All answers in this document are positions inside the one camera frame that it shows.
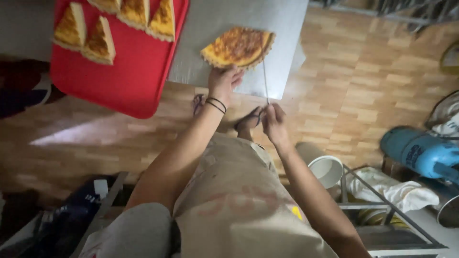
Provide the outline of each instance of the quiche slice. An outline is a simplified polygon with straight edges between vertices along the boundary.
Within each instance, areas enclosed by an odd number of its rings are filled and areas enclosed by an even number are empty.
[[[175,14],[172,0],[161,0],[146,33],[159,40],[175,41]]]
[[[245,27],[233,27],[201,50],[201,55],[214,67],[235,64],[253,68],[271,50],[275,33]]]
[[[86,40],[82,51],[84,57],[100,64],[112,65],[115,58],[115,46],[108,20],[99,16],[99,20]]]
[[[117,17],[128,26],[145,30],[150,19],[150,0],[124,0]]]
[[[88,0],[92,6],[107,13],[118,13],[121,7],[121,0]]]
[[[63,48],[80,51],[86,39],[86,24],[81,4],[71,2],[54,30],[53,42]]]

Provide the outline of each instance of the white bucket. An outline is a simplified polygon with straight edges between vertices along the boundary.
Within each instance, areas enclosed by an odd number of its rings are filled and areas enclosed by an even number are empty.
[[[326,155],[309,142],[299,142],[295,148],[325,189],[329,189],[339,182],[344,173],[341,160]]]

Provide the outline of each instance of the red tray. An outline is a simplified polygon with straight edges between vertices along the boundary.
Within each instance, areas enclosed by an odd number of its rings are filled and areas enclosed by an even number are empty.
[[[151,13],[160,0],[150,0]],[[72,0],[58,0],[54,26]],[[99,15],[108,19],[115,44],[114,64],[100,65],[80,53],[53,45],[51,80],[61,91],[106,106],[135,118],[149,118],[158,107],[162,87],[169,72],[175,46],[188,11],[188,0],[174,0],[176,41],[160,41],[143,31],[119,21],[114,15],[99,11],[84,0],[88,32]]]

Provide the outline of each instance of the black bracelet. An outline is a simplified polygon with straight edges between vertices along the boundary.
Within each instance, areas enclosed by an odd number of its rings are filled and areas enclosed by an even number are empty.
[[[212,102],[210,102],[209,100],[206,100],[206,103],[209,103],[210,105],[214,106],[216,109],[220,110],[220,111],[223,113],[223,115],[226,113],[226,112],[224,112],[221,108],[217,107],[215,104],[213,104]]]
[[[216,99],[216,98],[212,98],[212,97],[208,97],[207,99],[208,99],[208,100],[215,100],[215,101],[218,101],[220,104],[222,104],[223,108],[225,109],[225,112],[224,112],[224,113],[226,114],[226,107],[225,107],[225,104],[223,104],[223,102],[219,101],[219,100]]]

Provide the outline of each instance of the gas tank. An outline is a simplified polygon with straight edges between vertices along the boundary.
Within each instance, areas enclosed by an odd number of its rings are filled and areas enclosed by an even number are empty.
[[[381,139],[381,150],[393,160],[428,178],[441,178],[459,163],[459,147],[411,127],[395,127]]]

